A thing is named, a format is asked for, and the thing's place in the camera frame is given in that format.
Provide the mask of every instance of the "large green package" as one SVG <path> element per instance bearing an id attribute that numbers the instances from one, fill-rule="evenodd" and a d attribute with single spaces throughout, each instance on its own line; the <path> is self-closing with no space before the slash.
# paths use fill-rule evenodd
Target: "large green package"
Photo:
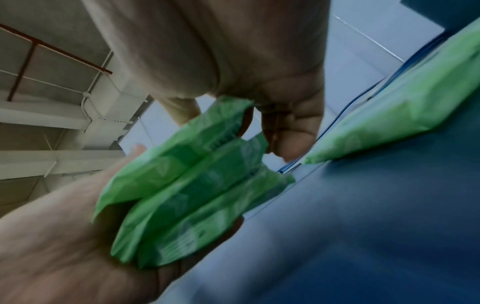
<path id="1" fill-rule="evenodd" d="M 215 103 L 112 179 L 95 216 L 109 205 L 138 200 L 123 220 L 112 256 L 125 263 L 135 260 L 139 267 L 181 259 L 294 182 L 262 164 L 268 147 L 263 134 L 248 141 L 236 138 L 251 106 L 233 98 Z"/>
<path id="2" fill-rule="evenodd" d="M 360 106 L 303 163 L 319 163 L 429 131 L 480 86 L 480 19 Z"/>

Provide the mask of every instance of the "tiled wall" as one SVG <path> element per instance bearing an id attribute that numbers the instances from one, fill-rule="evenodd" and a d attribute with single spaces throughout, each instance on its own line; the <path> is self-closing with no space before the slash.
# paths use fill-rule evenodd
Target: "tiled wall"
<path id="1" fill-rule="evenodd" d="M 405 8 L 400 0 L 334 0 L 325 60 L 326 111 L 321 131 L 345 105 L 365 89 L 398 69 L 416 50 L 442 32 L 442 28 Z M 202 110 L 213 99 L 197 98 Z M 260 114 L 255 112 L 244 138 L 261 131 Z M 128 153 L 135 143 L 160 145 L 178 127 L 159 103 L 149 109 L 121 140 Z M 285 163 L 274 155 L 264 162 L 272 170 Z"/>

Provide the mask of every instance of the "hand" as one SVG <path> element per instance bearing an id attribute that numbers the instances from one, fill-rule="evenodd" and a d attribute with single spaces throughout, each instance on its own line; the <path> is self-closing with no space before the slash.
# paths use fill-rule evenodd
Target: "hand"
<path id="1" fill-rule="evenodd" d="M 177 123 L 200 114 L 195 97 L 227 94 L 256 102 L 271 151 L 286 161 L 315 142 L 330 0 L 83 2 L 115 55 Z"/>
<path id="2" fill-rule="evenodd" d="M 128 206 L 90 220 L 103 187 L 143 150 L 0 220 L 1 303 L 149 303 L 240 228 L 242 219 L 215 243 L 158 269 L 114 260 L 110 247 Z"/>

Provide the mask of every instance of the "green packet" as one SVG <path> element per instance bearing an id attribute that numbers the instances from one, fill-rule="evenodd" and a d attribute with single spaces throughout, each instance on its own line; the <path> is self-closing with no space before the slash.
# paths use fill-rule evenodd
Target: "green packet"
<path id="1" fill-rule="evenodd" d="M 232 140 L 242 126 L 245 110 L 252 106 L 246 99 L 220 97 L 207 115 L 191 120 L 161 146 L 145 151 L 122 168 L 101 193 L 93 218 L 108 205 L 138 200 L 168 186 Z"/>
<path id="2" fill-rule="evenodd" d="M 478 87 L 480 19 L 337 123 L 303 163 L 341 158 L 430 131 Z"/>
<path id="3" fill-rule="evenodd" d="M 239 101 L 241 103 L 235 108 L 243 108 L 242 118 L 249 105 Z M 218 115 L 219 109 L 231 109 L 233 105 L 229 103 L 216 103 L 197 119 L 208 121 L 210 116 Z M 231 116 L 222 115 L 222 119 L 231 120 Z M 214 135 L 192 130 L 190 135 L 185 135 L 184 142 L 191 142 L 188 137 L 201 137 L 197 138 L 200 142 L 222 144 L 211 148 L 195 164 L 181 169 L 181 173 L 171 168 L 170 172 L 178 174 L 176 178 L 163 182 L 158 188 L 149 185 L 145 194 L 138 194 L 140 200 L 128 212 L 117 233 L 110 252 L 112 256 L 125 263 L 134 260 L 139 267 L 161 266 L 181 259 L 217 239 L 241 214 L 277 196 L 295 181 L 292 176 L 272 172 L 262 164 L 268 147 L 263 134 L 245 141 L 236 138 L 236 132 L 233 136 L 225 136 L 223 129 L 217 131 Z M 185 163 L 183 157 L 184 154 L 175 155 L 182 164 Z M 149 172 L 149 168 L 158 168 L 161 162 L 165 162 L 165 158 L 150 154 L 137 166 Z M 126 186 L 149 181 L 150 176 L 138 174 L 135 169 L 132 166 L 129 172 L 137 174 L 123 173 L 122 181 Z M 106 187 L 102 195 L 114 197 L 115 194 L 110 196 L 110 191 L 116 189 Z M 106 205 L 120 201 L 124 200 L 104 204 L 100 198 L 95 216 Z"/>

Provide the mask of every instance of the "human hand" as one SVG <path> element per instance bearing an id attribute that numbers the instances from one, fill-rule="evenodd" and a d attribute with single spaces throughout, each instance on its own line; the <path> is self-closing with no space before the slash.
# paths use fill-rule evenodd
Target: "human hand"
<path id="1" fill-rule="evenodd" d="M 144 150 L 0 219 L 1 303 L 149 303 L 240 228 L 242 218 L 208 247 L 158 269 L 114 260 L 110 248 L 129 206 L 91 218 L 105 185 Z"/>
<path id="2" fill-rule="evenodd" d="M 315 142 L 330 0 L 83 2 L 115 55 L 177 123 L 200 114 L 195 97 L 231 95 L 255 101 L 270 150 L 286 161 Z"/>

